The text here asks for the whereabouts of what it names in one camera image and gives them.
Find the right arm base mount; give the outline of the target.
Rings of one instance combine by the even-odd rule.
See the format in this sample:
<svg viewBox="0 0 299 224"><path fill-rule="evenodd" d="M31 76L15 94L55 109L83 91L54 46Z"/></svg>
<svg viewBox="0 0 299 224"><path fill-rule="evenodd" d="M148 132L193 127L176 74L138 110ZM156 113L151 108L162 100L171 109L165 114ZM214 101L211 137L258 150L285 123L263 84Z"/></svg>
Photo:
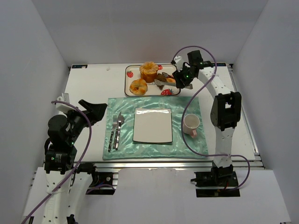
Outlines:
<svg viewBox="0 0 299 224"><path fill-rule="evenodd" d="M217 167L213 165L210 171L195 172L191 183L196 186L197 198L240 197L236 172L233 166Z"/></svg>

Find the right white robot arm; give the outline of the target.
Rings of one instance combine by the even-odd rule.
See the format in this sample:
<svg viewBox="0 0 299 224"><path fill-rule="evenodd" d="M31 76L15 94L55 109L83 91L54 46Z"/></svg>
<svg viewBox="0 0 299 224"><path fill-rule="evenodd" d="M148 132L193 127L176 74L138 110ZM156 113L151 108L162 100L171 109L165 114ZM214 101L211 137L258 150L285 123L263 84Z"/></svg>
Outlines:
<svg viewBox="0 0 299 224"><path fill-rule="evenodd" d="M193 79L200 80L214 98L210 119L215 127L216 143L213 163L218 169L232 171L232 138L237 123L241 119L241 94L230 90L217 75L217 63L204 61L199 50L187 54L188 62L175 55L171 64L176 67L173 72L176 87L191 86Z"/></svg>

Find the brown chocolate croissant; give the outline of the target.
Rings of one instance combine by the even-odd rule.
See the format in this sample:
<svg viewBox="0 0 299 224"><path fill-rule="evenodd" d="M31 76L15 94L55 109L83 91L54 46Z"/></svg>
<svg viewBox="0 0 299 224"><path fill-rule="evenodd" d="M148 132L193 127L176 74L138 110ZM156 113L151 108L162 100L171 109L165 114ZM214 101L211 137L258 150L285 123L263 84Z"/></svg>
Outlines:
<svg viewBox="0 0 299 224"><path fill-rule="evenodd" d="M158 74L157 74L156 80L159 80L159 81L161 81L161 82L167 82L167 81L166 81L166 78L165 78L161 73L158 73ZM160 90L162 90L163 87L164 87L164 85L157 85L157 87L158 87Z"/></svg>

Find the metal serving tongs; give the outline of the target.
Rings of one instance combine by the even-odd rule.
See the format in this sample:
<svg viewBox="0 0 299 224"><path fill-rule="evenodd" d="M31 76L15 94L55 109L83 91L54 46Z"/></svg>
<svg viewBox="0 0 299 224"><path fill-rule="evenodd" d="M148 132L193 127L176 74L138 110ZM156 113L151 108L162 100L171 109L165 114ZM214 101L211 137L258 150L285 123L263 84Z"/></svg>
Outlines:
<svg viewBox="0 0 299 224"><path fill-rule="evenodd" d="M157 86L165 86L165 85L167 85L167 86L171 86L171 87L176 87L178 89L183 89L183 88L186 88L186 89L189 89L189 90L193 89L192 84L189 84L189 85L187 85L185 87L177 87L175 79L173 77L169 76L165 72L158 73L158 76L154 80L154 82L155 82L155 84Z"/></svg>

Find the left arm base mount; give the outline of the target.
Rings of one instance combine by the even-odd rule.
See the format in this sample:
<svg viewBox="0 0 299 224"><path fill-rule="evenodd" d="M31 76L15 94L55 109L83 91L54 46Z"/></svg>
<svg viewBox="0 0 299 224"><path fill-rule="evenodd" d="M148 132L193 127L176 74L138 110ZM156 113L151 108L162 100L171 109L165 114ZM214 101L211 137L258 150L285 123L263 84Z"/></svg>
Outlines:
<svg viewBox="0 0 299 224"><path fill-rule="evenodd" d="M92 177L92 182L86 192L87 195L113 195L115 193L115 173L98 171L93 163L81 163L76 173L79 174L82 172Z"/></svg>

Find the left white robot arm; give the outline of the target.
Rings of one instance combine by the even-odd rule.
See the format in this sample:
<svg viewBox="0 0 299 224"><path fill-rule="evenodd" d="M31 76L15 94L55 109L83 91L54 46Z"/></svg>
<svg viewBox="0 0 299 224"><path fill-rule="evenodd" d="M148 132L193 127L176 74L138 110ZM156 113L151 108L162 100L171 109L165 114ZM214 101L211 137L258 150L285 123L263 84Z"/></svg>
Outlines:
<svg viewBox="0 0 299 224"><path fill-rule="evenodd" d="M95 165L75 161L74 144L84 128L91 129L104 117L107 104L80 100L84 111L69 103L56 102L62 114L48 121L45 143L46 190L43 224L76 224L83 198L89 187L98 183Z"/></svg>

